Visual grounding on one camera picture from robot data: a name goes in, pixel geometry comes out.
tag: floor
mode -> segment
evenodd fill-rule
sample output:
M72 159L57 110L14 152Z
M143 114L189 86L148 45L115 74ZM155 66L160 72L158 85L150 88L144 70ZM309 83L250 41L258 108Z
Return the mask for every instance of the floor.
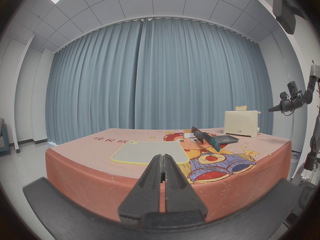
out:
M23 192L22 187L38 178L46 177L45 152L54 146L49 143L35 145L33 142L19 145L20 153L16 154L14 148L11 155L0 156L0 183L9 198L12 206L24 220L27 226L42 240L53 240L54 238L45 229L31 210ZM315 184L320 178L320 170L315 173L312 182ZM287 230L283 224L270 238L277 240Z

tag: ceiling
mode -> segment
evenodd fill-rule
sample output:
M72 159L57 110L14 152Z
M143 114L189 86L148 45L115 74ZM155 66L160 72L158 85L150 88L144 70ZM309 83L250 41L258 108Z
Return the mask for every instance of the ceiling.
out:
M83 34L128 18L166 15L216 22L260 42L279 24L258 0L26 0L5 35L54 52Z

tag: table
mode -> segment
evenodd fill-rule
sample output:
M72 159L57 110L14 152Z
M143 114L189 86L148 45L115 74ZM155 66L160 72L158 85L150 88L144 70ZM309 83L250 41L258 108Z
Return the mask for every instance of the table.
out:
M223 128L203 129L223 135ZM216 220L250 204L280 178L287 178L291 141L267 134L257 138L236 136L237 143L220 152L196 139L184 139L186 130L108 129L47 149L48 180L68 198L86 209L120 221L118 206L130 192L146 165L117 163L111 156L126 142L178 141L190 158L179 165L208 207L206 221ZM160 211L165 211L161 184Z

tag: kitchen knife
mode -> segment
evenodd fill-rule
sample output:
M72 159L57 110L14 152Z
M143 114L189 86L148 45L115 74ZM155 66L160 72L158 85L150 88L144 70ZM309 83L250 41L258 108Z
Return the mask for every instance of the kitchen knife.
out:
M198 130L196 127L192 126L191 132L193 132L194 136L203 144L203 139L205 139L214 149L219 152L220 151L220 144L216 142L216 140L207 134L206 132L202 132Z

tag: trash bin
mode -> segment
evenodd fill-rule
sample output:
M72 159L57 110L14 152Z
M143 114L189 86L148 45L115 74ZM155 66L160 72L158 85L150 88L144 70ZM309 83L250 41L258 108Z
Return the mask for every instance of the trash bin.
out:
M289 173L288 173L288 178L287 178L288 181L294 175L294 172L298 166L300 155L301 155L301 153L296 153L296 152L291 153L291 162L290 162L290 168L289 168Z

